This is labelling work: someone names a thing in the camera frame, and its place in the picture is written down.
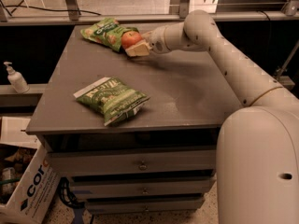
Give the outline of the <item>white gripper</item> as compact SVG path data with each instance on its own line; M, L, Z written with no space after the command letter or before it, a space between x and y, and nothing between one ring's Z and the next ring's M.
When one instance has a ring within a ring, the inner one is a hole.
M170 52L170 48L166 45L165 32L167 27L160 26L152 31L146 32L141 36L146 40L141 40L125 50L129 57L141 57L150 54L152 49L157 54L165 54Z

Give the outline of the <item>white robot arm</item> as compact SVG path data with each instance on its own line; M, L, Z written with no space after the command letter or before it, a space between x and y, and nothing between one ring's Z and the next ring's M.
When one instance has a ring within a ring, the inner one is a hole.
M221 125L219 224L299 224L299 99L230 43L202 10L143 34L131 56L207 52L242 104Z

